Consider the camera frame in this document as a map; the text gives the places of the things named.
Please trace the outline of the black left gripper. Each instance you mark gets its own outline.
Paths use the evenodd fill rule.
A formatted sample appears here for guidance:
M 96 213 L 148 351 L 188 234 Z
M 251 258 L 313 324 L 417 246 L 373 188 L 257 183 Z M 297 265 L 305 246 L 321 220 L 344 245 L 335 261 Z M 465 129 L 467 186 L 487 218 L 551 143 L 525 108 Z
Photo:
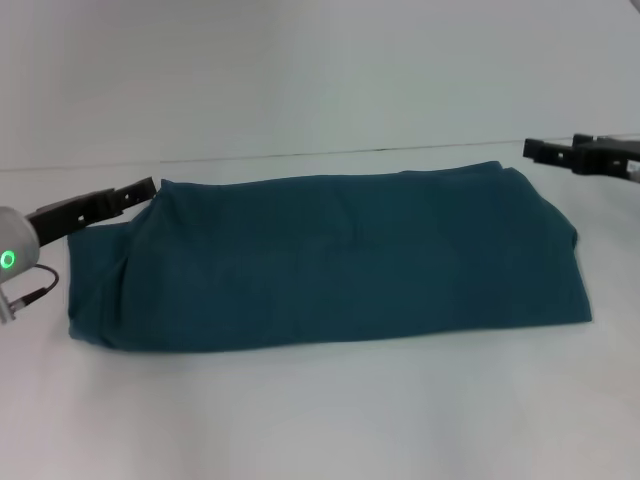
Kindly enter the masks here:
M 45 246 L 89 225 L 120 216 L 156 195 L 152 177 L 120 189 L 106 189 L 63 200 L 26 216 L 39 245 Z

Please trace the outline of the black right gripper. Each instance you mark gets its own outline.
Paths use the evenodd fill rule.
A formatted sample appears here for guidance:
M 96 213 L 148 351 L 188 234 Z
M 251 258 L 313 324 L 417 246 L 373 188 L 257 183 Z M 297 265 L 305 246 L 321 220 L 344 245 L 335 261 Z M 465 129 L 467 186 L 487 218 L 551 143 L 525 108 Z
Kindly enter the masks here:
M 570 170 L 578 175 L 639 182 L 638 140 L 575 134 L 571 147 L 527 138 L 523 156 L 536 164 Z

